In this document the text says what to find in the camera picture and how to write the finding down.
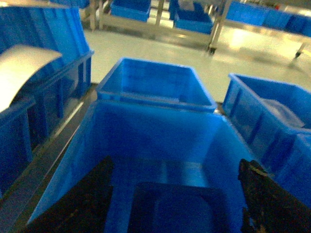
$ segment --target white floor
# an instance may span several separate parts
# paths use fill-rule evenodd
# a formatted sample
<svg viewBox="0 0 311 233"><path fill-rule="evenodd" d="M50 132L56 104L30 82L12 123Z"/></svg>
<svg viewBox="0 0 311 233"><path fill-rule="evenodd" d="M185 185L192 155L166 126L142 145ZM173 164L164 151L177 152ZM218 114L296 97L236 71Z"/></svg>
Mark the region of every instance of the white floor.
<svg viewBox="0 0 311 233"><path fill-rule="evenodd" d="M92 82L99 83L121 57L142 58L194 67L216 101L223 101L228 73L240 73L296 83L311 90L311 58L293 59L300 44L224 28L214 56L203 50L166 44L107 31L85 31L92 59Z"/></svg>

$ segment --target stacked blue bin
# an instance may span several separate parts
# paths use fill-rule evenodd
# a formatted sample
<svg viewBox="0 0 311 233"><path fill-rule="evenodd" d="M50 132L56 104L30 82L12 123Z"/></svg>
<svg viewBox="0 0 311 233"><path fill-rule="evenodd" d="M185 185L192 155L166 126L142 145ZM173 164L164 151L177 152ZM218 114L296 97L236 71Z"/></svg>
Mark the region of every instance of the stacked blue bin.
<svg viewBox="0 0 311 233"><path fill-rule="evenodd" d="M290 20L288 21L288 24L285 27L285 30L290 33L301 33L305 22L306 17L301 15L292 15Z"/></svg>
<svg viewBox="0 0 311 233"><path fill-rule="evenodd" d="M50 2L70 7L79 7L81 9L84 9L89 6L89 0L50 0Z"/></svg>
<svg viewBox="0 0 311 233"><path fill-rule="evenodd" d="M179 215L180 224L194 221L187 226L189 232L240 232L246 204L238 180L239 163L254 157L231 123L221 115L114 100L97 100L90 106L30 221L107 155L114 163L114 191L106 233L128 232L130 222L137 229L147 227L144 232L176 232L174 217L163 219L173 210L167 204L175 209L190 207ZM160 192L160 196L152 195L158 197L156 207L151 199L139 198L147 203L138 204L144 213L156 216L148 226L144 221L133 222L135 213L130 221L135 189L141 188L141 182L156 183ZM170 185L175 185L176 194ZM191 210L202 208L206 208L204 221L190 216Z"/></svg>
<svg viewBox="0 0 311 233"><path fill-rule="evenodd" d="M0 53L16 44L51 49L63 56L37 72L27 84L41 82L90 52L78 8L0 8Z"/></svg>
<svg viewBox="0 0 311 233"><path fill-rule="evenodd" d="M297 134L311 134L311 93L300 86L230 74L223 108L262 164L278 173Z"/></svg>
<svg viewBox="0 0 311 233"><path fill-rule="evenodd" d="M193 111L217 107L191 67L121 58L96 88L98 99Z"/></svg>
<svg viewBox="0 0 311 233"><path fill-rule="evenodd" d="M33 159L27 110L34 104L23 98L0 113L0 198Z"/></svg>
<svg viewBox="0 0 311 233"><path fill-rule="evenodd" d="M151 0L114 0L111 14L147 22L151 9Z"/></svg>
<svg viewBox="0 0 311 233"><path fill-rule="evenodd" d="M268 8L233 1L226 18L233 21L262 26L268 14Z"/></svg>
<svg viewBox="0 0 311 233"><path fill-rule="evenodd" d="M24 85L19 96L34 96L28 110L32 148L53 132L74 102L90 87L90 50L78 8L0 8L3 43L0 53L15 44L58 51L62 57L49 63Z"/></svg>
<svg viewBox="0 0 311 233"><path fill-rule="evenodd" d="M32 149L49 137L90 87L93 51L78 8L2 7L0 28L0 54L23 44L63 55L32 76L13 105L0 113L2 196L32 160Z"/></svg>
<svg viewBox="0 0 311 233"><path fill-rule="evenodd" d="M283 11L269 10L268 15L263 22L263 26L284 30L292 16L292 14Z"/></svg>
<svg viewBox="0 0 311 233"><path fill-rule="evenodd" d="M68 116L91 85L93 51L67 64L46 81L25 85L19 96L33 96L36 104L28 109L32 148L43 143Z"/></svg>
<svg viewBox="0 0 311 233"><path fill-rule="evenodd" d="M213 21L199 3L194 3L194 11L178 9L175 14L174 27L189 31L210 34Z"/></svg>
<svg viewBox="0 0 311 233"><path fill-rule="evenodd" d="M169 12L170 12L170 20L175 19L175 14L179 8L178 0L170 0Z"/></svg>

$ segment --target metal shelf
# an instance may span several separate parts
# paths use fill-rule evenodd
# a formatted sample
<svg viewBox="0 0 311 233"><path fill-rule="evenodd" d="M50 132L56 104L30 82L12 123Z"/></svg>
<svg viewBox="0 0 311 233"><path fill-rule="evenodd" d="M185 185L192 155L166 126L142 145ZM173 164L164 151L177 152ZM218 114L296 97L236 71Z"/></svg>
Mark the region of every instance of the metal shelf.
<svg viewBox="0 0 311 233"><path fill-rule="evenodd" d="M226 16L228 14L229 7L230 7L232 1L233 0L223 0L223 4L225 5L224 10L223 10L223 14L222 15L218 14L216 16L216 20L214 22L214 27L212 29L212 33L210 36L210 42L209 42L208 47L207 47L207 51L209 52L209 54L213 55L215 50L217 49L217 42L218 42L218 39L219 39L219 36L220 36L220 33L221 33L223 26L242 29L242 30L246 30L249 32L258 33L261 35L268 35L268 36L276 37L276 38L286 38L286 39L291 40L291 41L300 42L300 43L302 43L302 45L299 48L299 50L297 51L297 53L295 54L295 58L297 58L303 52L303 50L307 44L311 44L311 38L307 37L307 36L289 33L289 32L280 31L280 30L275 30L275 29L270 29L270 28L265 28L265 27L253 26L253 25L249 25L249 24L245 24L245 23L236 22L236 21L226 19Z"/></svg>

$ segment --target curved white paper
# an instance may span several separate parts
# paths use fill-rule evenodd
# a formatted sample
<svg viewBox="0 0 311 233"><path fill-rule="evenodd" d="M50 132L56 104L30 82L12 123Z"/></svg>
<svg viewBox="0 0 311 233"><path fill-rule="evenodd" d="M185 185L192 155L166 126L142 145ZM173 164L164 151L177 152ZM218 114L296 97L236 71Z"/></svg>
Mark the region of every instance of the curved white paper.
<svg viewBox="0 0 311 233"><path fill-rule="evenodd" d="M16 45L0 55L0 112L8 108L38 70L62 54L53 50Z"/></svg>

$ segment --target blue plastic bin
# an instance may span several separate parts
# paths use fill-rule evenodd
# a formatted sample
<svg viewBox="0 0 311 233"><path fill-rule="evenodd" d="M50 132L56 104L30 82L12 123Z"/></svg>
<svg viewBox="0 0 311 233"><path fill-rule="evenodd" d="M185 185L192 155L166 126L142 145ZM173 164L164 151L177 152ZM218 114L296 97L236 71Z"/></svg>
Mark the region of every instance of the blue plastic bin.
<svg viewBox="0 0 311 233"><path fill-rule="evenodd" d="M29 82L46 80L90 52L78 8L1 7L0 38L0 54L16 44L23 44L63 55L42 68Z"/></svg>
<svg viewBox="0 0 311 233"><path fill-rule="evenodd" d="M34 103L24 98L0 113L0 198L33 159L27 110Z"/></svg>
<svg viewBox="0 0 311 233"><path fill-rule="evenodd" d="M70 7L79 7L81 9L89 6L89 0L50 0L50 2L66 5Z"/></svg>
<svg viewBox="0 0 311 233"><path fill-rule="evenodd" d="M121 58L96 88L98 99L214 112L216 102L193 68Z"/></svg>
<svg viewBox="0 0 311 233"><path fill-rule="evenodd" d="M53 74L48 81L26 84L19 95L35 97L28 110L32 147L44 142L63 117L68 116L91 84L93 51Z"/></svg>
<svg viewBox="0 0 311 233"><path fill-rule="evenodd" d="M135 189L127 232L227 233L227 222L221 189L147 182Z"/></svg>
<svg viewBox="0 0 311 233"><path fill-rule="evenodd" d="M285 30L290 33L301 33L303 26L305 25L307 17L301 15L292 15Z"/></svg>
<svg viewBox="0 0 311 233"><path fill-rule="evenodd" d="M306 17L301 33L303 35L311 37L311 17Z"/></svg>
<svg viewBox="0 0 311 233"><path fill-rule="evenodd" d="M262 26L268 13L268 8L233 1L226 18L255 26Z"/></svg>
<svg viewBox="0 0 311 233"><path fill-rule="evenodd" d="M299 134L276 181L311 208L311 136Z"/></svg>
<svg viewBox="0 0 311 233"><path fill-rule="evenodd" d="M269 10L268 15L263 22L263 26L284 30L291 17L292 14L283 11Z"/></svg>
<svg viewBox="0 0 311 233"><path fill-rule="evenodd" d="M311 93L300 86L230 74L223 109L270 172L289 157L295 135L311 134Z"/></svg>
<svg viewBox="0 0 311 233"><path fill-rule="evenodd" d="M151 0L114 0L111 14L147 22L150 14Z"/></svg>
<svg viewBox="0 0 311 233"><path fill-rule="evenodd" d="M170 0L169 5L170 20L175 20L175 15L178 8L179 8L178 0Z"/></svg>
<svg viewBox="0 0 311 233"><path fill-rule="evenodd" d="M239 162L253 156L225 117L111 100L90 106L30 221L107 155L115 167L106 233L127 232L140 182L219 188L227 196L230 232L240 232L246 204Z"/></svg>
<svg viewBox="0 0 311 233"><path fill-rule="evenodd" d="M178 9L175 15L174 26L189 31L210 34L213 21L203 11L185 11Z"/></svg>

